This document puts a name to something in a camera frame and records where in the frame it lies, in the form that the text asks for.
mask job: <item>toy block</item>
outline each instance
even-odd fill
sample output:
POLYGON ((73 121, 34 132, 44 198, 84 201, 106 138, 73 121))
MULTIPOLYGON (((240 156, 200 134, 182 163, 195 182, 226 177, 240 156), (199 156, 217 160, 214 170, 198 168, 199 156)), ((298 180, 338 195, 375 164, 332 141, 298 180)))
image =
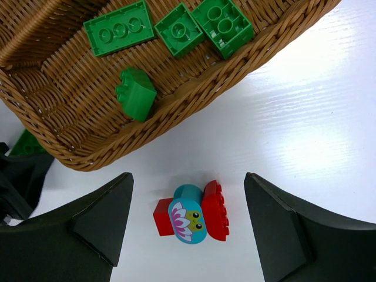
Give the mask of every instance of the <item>toy block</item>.
POLYGON ((155 37, 145 0, 83 23, 95 56, 121 50, 155 37))
POLYGON ((169 217, 169 206, 173 198, 159 200, 154 213, 154 221, 157 225, 159 236, 174 235, 174 230, 169 217))
POLYGON ((26 156, 45 152, 46 150, 38 143, 38 140, 30 132, 25 130, 9 155, 26 156))
POLYGON ((226 241, 226 236, 230 234, 230 223, 226 217, 222 187, 216 180, 206 185, 201 208, 209 235, 216 240, 226 241))
POLYGON ((192 16, 224 59, 254 36, 251 22, 231 0, 204 0, 192 16))
POLYGON ((155 29, 172 55, 177 58, 185 56, 205 39, 204 33, 184 3, 157 23, 155 29))
POLYGON ((146 72, 128 67, 120 74, 122 85, 116 87, 117 100, 131 118, 144 122, 157 92, 146 72))

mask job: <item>red block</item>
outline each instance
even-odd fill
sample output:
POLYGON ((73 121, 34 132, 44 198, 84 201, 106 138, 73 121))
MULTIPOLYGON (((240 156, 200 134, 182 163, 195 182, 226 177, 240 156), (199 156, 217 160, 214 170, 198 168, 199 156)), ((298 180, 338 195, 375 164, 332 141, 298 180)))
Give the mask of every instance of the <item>red block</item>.
POLYGON ((216 180, 206 185, 201 208, 209 235, 216 240, 226 241, 226 236, 230 234, 230 223, 226 216, 222 187, 216 180))
POLYGON ((173 198, 159 200, 153 213, 159 236, 174 235, 174 230, 169 217, 169 205, 172 201, 173 198))

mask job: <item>green lego duplo block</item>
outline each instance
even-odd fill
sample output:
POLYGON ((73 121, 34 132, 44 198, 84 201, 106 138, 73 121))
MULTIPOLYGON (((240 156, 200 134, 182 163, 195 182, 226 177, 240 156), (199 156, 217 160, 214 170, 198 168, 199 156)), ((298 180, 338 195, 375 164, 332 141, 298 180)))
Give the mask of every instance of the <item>green lego duplo block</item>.
POLYGON ((10 156, 26 156, 38 153, 45 153, 46 150, 39 144, 33 134, 25 130, 13 147, 10 156))
POLYGON ((155 37, 145 0, 83 23, 95 56, 105 55, 155 37))
POLYGON ((254 36, 251 22, 231 0, 204 0, 192 16, 224 59, 254 36))
POLYGON ((205 40, 204 33, 181 3, 159 23, 155 29, 173 56, 181 58, 205 40))
POLYGON ((117 100, 128 116, 144 122, 157 95, 152 82, 146 72, 132 67, 123 70, 120 78, 122 85, 115 90, 117 100))

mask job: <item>square green block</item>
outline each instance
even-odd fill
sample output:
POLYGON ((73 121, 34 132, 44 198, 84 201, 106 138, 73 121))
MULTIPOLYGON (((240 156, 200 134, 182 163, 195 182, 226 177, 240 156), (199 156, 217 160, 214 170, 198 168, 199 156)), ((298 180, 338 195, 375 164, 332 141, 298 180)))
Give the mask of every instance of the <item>square green block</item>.
POLYGON ((116 87, 117 100, 123 111, 139 122, 144 122, 157 92, 146 72, 128 67, 120 74, 122 85, 116 87))
POLYGON ((184 3, 157 23, 155 29, 177 58, 185 56, 205 40, 204 33, 184 3))
POLYGON ((155 37, 145 0, 83 23, 95 56, 127 48, 155 37))
POLYGON ((224 59, 254 36, 251 22, 231 0, 204 0, 192 16, 224 59))
POLYGON ((27 156, 46 153, 33 134, 25 130, 9 153, 10 156, 27 156))

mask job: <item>red toy brick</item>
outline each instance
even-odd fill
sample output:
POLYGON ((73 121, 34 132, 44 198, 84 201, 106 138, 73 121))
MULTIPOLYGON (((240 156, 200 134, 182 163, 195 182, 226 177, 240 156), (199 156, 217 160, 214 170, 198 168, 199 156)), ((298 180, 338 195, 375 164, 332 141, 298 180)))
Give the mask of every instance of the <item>red toy brick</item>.
POLYGON ((206 185, 201 208, 209 235, 216 240, 226 241, 226 236, 230 235, 230 223, 226 217, 222 187, 216 180, 206 185))
POLYGON ((169 217, 169 205, 173 198, 159 200, 153 213, 155 224, 157 225, 159 236, 174 235, 174 230, 169 217))

